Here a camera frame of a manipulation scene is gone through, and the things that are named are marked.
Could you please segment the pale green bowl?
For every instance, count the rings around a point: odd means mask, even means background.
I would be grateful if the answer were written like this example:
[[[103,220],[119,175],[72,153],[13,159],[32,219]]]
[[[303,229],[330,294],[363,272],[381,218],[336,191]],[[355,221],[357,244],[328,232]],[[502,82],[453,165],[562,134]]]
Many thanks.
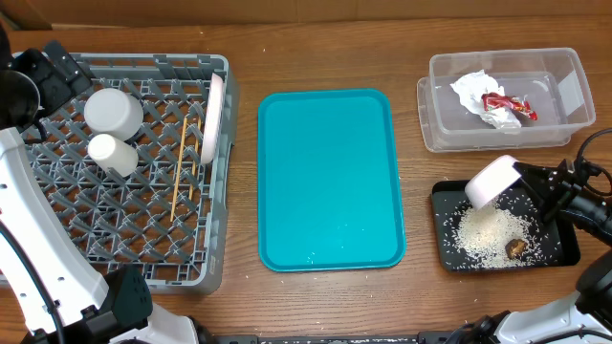
[[[95,134],[130,140],[143,122],[143,109],[133,96],[114,88],[93,93],[85,103],[84,118]]]

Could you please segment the white cup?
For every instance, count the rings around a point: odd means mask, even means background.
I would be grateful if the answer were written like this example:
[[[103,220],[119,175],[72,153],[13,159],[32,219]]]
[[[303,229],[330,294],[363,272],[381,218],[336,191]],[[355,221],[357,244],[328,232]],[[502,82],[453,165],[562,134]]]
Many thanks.
[[[87,153],[102,170],[114,169],[124,178],[138,165],[136,149],[108,134],[94,136],[87,146]]]

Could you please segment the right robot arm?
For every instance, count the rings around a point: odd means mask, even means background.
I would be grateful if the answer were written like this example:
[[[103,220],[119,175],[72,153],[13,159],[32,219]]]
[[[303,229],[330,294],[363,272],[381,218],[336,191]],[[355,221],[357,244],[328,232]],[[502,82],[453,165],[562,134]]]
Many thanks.
[[[568,221],[611,244],[611,201],[587,182],[600,168],[582,158],[541,167],[502,156],[473,177],[465,188],[481,208],[515,183],[535,203],[540,218]],[[576,290],[527,312],[485,315],[449,335],[448,343],[609,343],[611,341],[611,254],[605,253],[580,276]]]

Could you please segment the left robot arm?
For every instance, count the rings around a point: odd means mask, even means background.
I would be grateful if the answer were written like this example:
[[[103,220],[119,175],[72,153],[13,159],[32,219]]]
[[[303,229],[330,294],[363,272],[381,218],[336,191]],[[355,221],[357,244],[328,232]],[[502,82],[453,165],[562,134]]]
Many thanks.
[[[56,41],[11,55],[1,37],[1,271],[29,329],[26,343],[212,343],[190,316],[152,300],[130,265],[102,275],[80,254],[49,204],[21,134],[84,92],[90,79]]]

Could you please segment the white napkin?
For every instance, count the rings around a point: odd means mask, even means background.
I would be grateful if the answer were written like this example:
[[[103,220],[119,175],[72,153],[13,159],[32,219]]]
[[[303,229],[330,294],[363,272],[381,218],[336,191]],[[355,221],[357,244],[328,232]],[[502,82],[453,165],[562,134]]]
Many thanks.
[[[477,115],[484,122],[492,125],[495,129],[516,129],[521,127],[520,121],[507,108],[501,107],[494,110],[486,110],[482,99],[483,95],[496,93],[505,95],[503,86],[483,70],[461,76],[450,84],[452,90],[459,96],[462,106],[470,113]]]

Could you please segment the red snack wrapper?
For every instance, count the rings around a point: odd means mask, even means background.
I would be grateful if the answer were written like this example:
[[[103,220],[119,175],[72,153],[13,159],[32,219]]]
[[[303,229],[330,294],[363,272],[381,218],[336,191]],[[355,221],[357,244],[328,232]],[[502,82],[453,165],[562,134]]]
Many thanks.
[[[531,120],[538,120],[537,113],[531,108],[530,103],[527,100],[521,100],[519,97],[502,96],[498,93],[487,93],[481,96],[481,99],[485,111],[508,108]]]

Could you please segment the pink bowl with scraps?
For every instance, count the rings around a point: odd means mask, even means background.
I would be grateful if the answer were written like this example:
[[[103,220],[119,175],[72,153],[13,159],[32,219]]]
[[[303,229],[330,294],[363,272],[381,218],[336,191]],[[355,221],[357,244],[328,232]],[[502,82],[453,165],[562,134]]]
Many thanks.
[[[465,193],[474,209],[481,209],[521,178],[516,162],[512,156],[501,156],[467,183]]]

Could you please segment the white round plate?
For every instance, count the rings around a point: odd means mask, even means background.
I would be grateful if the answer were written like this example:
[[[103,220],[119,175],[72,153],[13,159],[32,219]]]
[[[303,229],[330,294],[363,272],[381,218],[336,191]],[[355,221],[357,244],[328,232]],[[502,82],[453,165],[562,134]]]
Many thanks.
[[[215,156],[224,105],[223,86],[224,82],[222,77],[217,74],[212,74],[208,92],[202,151],[200,157],[202,165],[212,162]]]

